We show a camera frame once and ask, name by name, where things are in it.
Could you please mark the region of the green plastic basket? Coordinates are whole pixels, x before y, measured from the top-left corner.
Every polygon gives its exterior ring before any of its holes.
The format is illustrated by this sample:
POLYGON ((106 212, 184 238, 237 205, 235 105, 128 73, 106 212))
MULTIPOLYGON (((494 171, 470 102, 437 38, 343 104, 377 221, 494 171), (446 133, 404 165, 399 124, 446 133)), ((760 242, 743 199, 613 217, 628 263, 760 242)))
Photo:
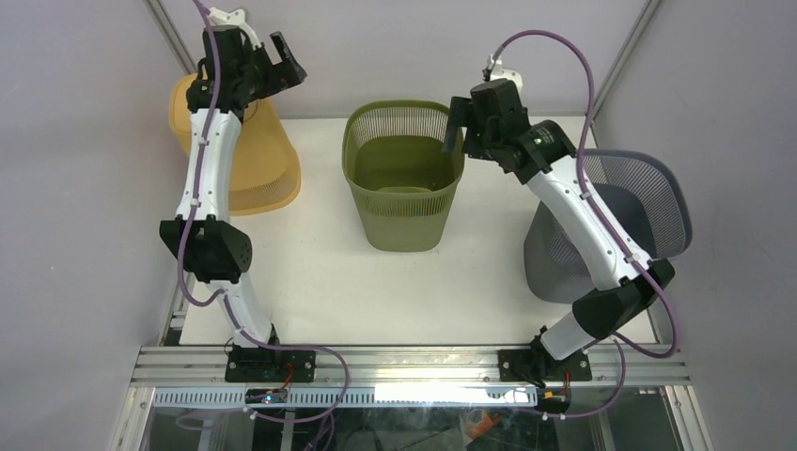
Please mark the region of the green plastic basket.
POLYGON ((387 252, 437 246, 464 156, 444 152, 447 106, 435 101, 374 101, 347 119, 341 166, 368 243, 387 252))

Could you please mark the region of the yellow plastic basket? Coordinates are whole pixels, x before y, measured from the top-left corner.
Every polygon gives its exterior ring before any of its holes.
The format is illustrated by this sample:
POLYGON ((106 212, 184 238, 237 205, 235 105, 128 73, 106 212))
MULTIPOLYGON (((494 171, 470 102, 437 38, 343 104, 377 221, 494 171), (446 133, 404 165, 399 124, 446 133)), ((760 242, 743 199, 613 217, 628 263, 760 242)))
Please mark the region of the yellow plastic basket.
MULTIPOLYGON (((172 90, 168 122, 180 146, 196 158, 195 139, 204 121, 192 120, 187 91, 194 74, 181 78, 172 90)), ((233 216, 259 214, 281 209, 301 189, 301 166, 272 101, 258 100, 246 107, 241 132, 231 157, 228 210, 233 216)))

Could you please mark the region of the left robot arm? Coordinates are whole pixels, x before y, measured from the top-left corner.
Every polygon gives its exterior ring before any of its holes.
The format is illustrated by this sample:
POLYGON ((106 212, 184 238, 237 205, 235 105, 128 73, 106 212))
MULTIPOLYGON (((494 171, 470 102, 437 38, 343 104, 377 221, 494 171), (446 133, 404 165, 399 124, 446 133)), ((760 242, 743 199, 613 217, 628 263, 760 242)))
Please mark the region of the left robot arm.
POLYGON ((176 213, 159 225, 183 297, 197 307, 221 305, 233 345, 257 347, 246 368, 259 381, 276 379, 283 357, 271 349, 277 331, 249 275, 252 241, 231 219, 281 209, 298 195, 298 154, 271 98, 306 77, 283 35, 270 40, 277 60, 246 24, 203 30, 205 54, 170 97, 169 126, 188 167, 176 213))

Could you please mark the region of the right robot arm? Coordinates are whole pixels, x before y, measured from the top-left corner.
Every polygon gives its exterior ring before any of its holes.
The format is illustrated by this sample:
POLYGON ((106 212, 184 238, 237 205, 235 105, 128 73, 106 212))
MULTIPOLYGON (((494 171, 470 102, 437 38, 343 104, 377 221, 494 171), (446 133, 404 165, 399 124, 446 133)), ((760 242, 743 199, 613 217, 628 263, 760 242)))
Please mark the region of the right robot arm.
POLYGON ((462 152, 497 163, 538 200, 563 229, 586 266, 593 288, 570 312, 542 328, 513 372, 537 385, 563 373, 576 352, 604 340, 663 296, 675 275, 664 258, 653 258, 621 225, 584 171, 584 152, 550 119, 532 123, 516 84, 496 79, 455 96, 445 128, 444 151, 464 132, 462 152))

